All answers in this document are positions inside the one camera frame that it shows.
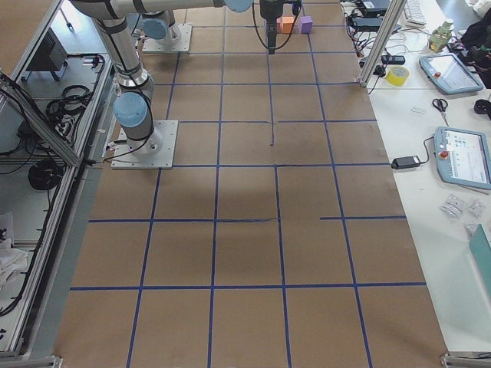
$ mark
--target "yellow tape roll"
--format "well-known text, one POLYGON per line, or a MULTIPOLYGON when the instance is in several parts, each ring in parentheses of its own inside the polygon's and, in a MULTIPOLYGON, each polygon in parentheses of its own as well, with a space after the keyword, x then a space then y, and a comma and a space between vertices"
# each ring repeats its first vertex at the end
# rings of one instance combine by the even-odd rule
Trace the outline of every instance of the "yellow tape roll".
POLYGON ((405 67, 392 67, 387 74, 387 82, 394 86, 402 86, 409 77, 409 70, 405 67))

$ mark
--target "bottle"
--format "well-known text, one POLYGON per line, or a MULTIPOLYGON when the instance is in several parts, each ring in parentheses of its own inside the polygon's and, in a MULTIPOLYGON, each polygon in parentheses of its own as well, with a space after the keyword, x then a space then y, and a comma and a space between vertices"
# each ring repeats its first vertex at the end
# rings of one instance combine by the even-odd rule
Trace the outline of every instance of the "bottle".
POLYGON ((453 19, 445 19, 443 24, 435 29, 428 41, 428 47, 435 52, 441 52, 452 38, 453 19))

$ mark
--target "scissors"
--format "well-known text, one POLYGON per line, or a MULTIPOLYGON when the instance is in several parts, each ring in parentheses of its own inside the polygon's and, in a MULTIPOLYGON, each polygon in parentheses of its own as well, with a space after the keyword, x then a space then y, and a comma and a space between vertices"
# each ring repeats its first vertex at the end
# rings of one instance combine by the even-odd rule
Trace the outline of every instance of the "scissors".
POLYGON ((447 100, 444 100, 443 98, 435 98, 433 99, 433 107, 442 114, 443 121, 445 121, 445 124, 449 127, 450 125, 448 125, 447 114, 445 113, 448 107, 447 100))

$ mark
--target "purple block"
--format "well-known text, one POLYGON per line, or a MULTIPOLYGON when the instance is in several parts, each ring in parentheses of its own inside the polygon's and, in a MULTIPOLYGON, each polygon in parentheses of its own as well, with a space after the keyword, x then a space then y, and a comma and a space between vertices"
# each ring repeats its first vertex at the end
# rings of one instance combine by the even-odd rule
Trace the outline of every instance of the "purple block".
POLYGON ((300 33, 310 33, 312 31, 312 26, 314 22, 312 21, 312 17, 306 15, 305 17, 300 17, 300 33))

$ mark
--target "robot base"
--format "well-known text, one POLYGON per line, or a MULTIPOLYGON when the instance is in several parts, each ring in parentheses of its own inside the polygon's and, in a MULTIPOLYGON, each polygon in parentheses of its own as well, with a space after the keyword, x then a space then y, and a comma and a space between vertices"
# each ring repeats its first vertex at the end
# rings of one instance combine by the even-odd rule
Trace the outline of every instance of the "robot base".
MULTIPOLYGON (((162 147, 156 153, 138 156, 128 153, 118 157, 111 163, 113 169, 172 169, 178 122, 177 120, 154 120, 153 124, 155 130, 158 130, 162 136, 162 147)), ((126 134, 122 129, 118 139, 126 139, 126 134)), ((116 147, 114 155, 121 155, 129 151, 128 145, 120 145, 116 147)))
POLYGON ((191 31, 193 29, 192 25, 184 24, 177 25, 181 31, 181 39, 175 44, 163 45, 159 44, 152 38, 145 40, 143 44, 143 52, 146 54, 166 54, 189 51, 189 45, 191 44, 191 31))

